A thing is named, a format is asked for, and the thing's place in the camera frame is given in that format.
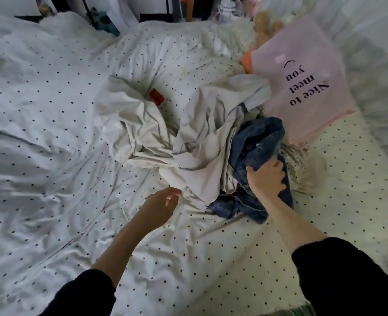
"person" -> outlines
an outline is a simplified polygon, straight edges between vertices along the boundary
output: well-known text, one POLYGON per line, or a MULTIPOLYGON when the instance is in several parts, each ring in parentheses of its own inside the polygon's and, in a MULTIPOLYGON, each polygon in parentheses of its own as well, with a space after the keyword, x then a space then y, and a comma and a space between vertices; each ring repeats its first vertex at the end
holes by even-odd
MULTIPOLYGON (((316 314, 388 314, 388 276, 364 252, 328 237, 281 201, 278 194, 286 188, 281 183, 282 167, 275 157, 257 171, 247 167, 248 183, 277 225, 296 265, 302 292, 316 314)), ((149 196, 90 270, 66 283, 41 316, 109 315, 133 250, 145 235, 169 220, 180 194, 179 189, 168 187, 149 196)))

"bed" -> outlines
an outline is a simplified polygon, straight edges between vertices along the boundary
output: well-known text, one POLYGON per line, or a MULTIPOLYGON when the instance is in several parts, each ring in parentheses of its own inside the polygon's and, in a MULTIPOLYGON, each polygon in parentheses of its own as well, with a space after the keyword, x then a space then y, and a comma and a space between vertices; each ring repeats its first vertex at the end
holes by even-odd
MULTIPOLYGON (((157 169, 113 159, 93 125, 107 77, 189 100, 197 86, 242 73, 237 62, 254 41, 246 20, 147 22, 114 39, 74 13, 39 25, 0 17, 0 315, 40 313, 167 186, 157 169), (173 60, 183 66, 166 68, 173 60)), ((327 182, 294 200, 317 227, 385 267, 388 157, 367 120, 355 113, 326 129, 312 148, 327 160, 327 182)), ((116 296, 113 315, 253 315, 305 302, 271 221, 225 220, 183 201, 136 248, 116 296)))

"blue jeans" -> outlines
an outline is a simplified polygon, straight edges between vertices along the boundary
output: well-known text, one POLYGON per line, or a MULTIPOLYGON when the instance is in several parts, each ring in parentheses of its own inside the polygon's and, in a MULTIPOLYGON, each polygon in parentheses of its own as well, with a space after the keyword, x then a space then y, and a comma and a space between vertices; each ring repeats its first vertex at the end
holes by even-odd
POLYGON ((251 191, 247 180, 247 166, 255 171, 273 155, 283 163, 286 173, 282 183, 286 189, 279 194, 280 199, 293 208, 289 179, 285 159, 279 154, 280 143, 285 136, 282 121, 276 117, 265 117, 246 122, 233 137, 229 164, 233 168, 233 176, 241 185, 233 194, 223 191, 209 209, 220 217, 232 218, 236 213, 244 213, 258 223, 264 223, 268 214, 263 205, 251 191))

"pile of clothing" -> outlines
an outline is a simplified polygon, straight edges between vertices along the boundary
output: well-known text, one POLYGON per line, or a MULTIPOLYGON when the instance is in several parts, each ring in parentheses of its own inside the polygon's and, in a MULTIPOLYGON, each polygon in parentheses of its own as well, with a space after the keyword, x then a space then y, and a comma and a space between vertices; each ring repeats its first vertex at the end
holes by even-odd
POLYGON ((277 155, 286 173, 279 197, 293 207, 292 190, 312 193, 324 181, 324 158, 310 142, 354 103, 341 58, 312 17, 279 31, 251 59, 254 74, 198 87, 178 125, 165 122, 159 93, 144 98, 111 76, 97 97, 95 123, 112 156, 158 167, 196 208, 263 223, 267 212, 249 188, 246 166, 257 170, 277 155))

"black sweater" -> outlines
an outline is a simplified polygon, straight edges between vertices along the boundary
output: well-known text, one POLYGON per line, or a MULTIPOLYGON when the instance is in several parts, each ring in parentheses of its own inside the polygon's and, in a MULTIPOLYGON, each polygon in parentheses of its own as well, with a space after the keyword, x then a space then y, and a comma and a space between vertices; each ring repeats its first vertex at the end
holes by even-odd
MULTIPOLYGON (((388 315, 388 276, 347 241, 328 238, 292 254, 300 286, 318 316, 388 315)), ((41 316, 107 316, 115 288, 105 273, 88 270, 66 283, 41 316)))

